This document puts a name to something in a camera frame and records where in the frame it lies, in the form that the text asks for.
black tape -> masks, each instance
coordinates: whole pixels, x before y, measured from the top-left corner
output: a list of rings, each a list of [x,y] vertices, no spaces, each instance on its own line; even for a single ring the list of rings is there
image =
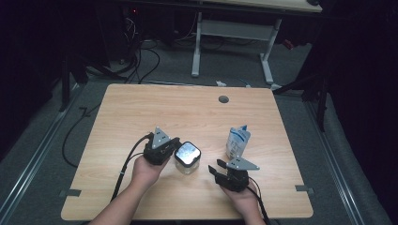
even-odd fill
[[[314,190],[307,186],[296,186],[296,191],[306,191],[309,195],[314,194]]]
[[[61,198],[65,198],[67,196],[79,197],[80,193],[82,193],[82,191],[78,189],[61,190],[61,192],[59,192],[59,197]]]

person's left hand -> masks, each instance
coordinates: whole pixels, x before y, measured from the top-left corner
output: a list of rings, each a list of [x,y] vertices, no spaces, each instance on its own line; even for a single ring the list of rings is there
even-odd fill
[[[170,158],[167,158],[162,165],[156,166],[147,162],[143,156],[136,158],[130,183],[148,189],[158,181],[161,171],[166,166],[169,159]]]

small white container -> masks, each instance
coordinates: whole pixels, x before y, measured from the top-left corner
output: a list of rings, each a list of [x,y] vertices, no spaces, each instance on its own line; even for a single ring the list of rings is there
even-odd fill
[[[193,173],[199,167],[201,155],[201,151],[193,143],[184,142],[175,151],[176,168],[184,174]]]

blue and white carton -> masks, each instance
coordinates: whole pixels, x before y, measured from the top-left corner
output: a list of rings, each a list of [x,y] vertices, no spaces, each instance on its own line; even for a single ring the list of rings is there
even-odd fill
[[[226,155],[229,159],[243,155],[250,136],[251,133],[247,130],[246,125],[239,128],[232,127],[229,130],[228,141],[226,142]]]

forearm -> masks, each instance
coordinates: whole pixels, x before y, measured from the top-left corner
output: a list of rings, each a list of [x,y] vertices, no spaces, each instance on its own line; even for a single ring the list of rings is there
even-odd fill
[[[131,183],[90,224],[130,224],[146,189]]]

